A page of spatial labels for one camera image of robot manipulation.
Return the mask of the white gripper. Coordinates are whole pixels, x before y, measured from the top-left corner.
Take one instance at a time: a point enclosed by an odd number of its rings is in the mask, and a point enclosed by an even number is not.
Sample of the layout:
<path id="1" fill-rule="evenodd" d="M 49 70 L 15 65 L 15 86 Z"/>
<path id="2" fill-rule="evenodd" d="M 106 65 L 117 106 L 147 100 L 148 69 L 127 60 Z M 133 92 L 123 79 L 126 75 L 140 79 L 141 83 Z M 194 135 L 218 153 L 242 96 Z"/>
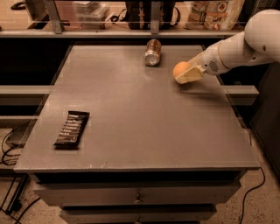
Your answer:
<path id="1" fill-rule="evenodd" d="M 219 75 L 229 71 L 221 60 L 220 43 L 210 45 L 205 51 L 189 60 L 192 67 L 175 77 L 179 84 L 198 81 L 204 74 Z"/>

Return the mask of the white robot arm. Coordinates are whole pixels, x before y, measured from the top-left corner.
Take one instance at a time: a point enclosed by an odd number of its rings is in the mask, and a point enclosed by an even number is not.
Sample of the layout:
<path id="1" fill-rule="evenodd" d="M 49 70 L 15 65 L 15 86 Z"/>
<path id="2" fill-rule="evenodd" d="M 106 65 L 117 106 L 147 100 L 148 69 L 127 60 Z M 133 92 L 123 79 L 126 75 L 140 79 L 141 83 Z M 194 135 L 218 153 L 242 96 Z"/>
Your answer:
<path id="1" fill-rule="evenodd" d="M 280 10 L 257 12 L 244 31 L 210 45 L 189 61 L 173 68 L 179 84 L 198 81 L 205 74 L 224 74 L 235 67 L 280 62 Z"/>

